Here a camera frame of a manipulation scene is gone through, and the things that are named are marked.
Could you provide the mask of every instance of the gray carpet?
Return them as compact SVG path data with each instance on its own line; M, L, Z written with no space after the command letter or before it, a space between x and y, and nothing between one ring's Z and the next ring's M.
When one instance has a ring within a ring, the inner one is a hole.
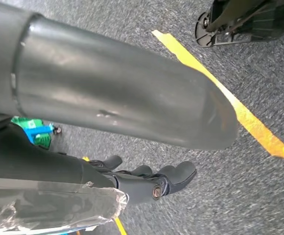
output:
M284 142L284 37L261 43L199 48L196 18L211 0L5 0L47 17L144 47L175 59L151 34L170 32ZM54 150L104 159L122 168L191 160L199 174L187 189L151 205L128 207L120 218L129 235L284 235L284 159L271 157L240 126L221 151L172 147L63 126ZM114 224L91 234L118 235Z

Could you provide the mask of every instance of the blue object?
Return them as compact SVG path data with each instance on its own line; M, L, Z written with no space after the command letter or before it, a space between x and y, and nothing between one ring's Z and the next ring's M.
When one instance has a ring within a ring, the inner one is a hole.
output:
M36 135L49 134L54 131L54 125L50 124L48 126L39 126L35 128L23 128L23 131L27 134L28 139L34 144L34 140Z

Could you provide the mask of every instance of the caster wheel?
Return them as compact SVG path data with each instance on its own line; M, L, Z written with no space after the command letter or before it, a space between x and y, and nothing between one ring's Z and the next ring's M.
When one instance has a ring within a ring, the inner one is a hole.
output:
M60 126L54 127L53 133L54 135L60 134L61 133L61 128Z

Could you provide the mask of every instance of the clear plastic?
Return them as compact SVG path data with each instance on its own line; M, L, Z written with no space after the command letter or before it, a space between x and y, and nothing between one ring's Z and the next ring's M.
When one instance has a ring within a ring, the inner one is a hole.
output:
M127 196L116 188L0 179L0 234L69 233L118 217Z

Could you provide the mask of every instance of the green object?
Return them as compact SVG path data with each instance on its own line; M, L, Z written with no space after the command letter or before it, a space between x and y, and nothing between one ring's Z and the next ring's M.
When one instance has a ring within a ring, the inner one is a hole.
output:
M11 119L11 122L20 126L21 128L36 128L44 125L43 121L41 119L30 119L27 117L14 117ZM49 148L51 140L50 134L36 135L34 144Z

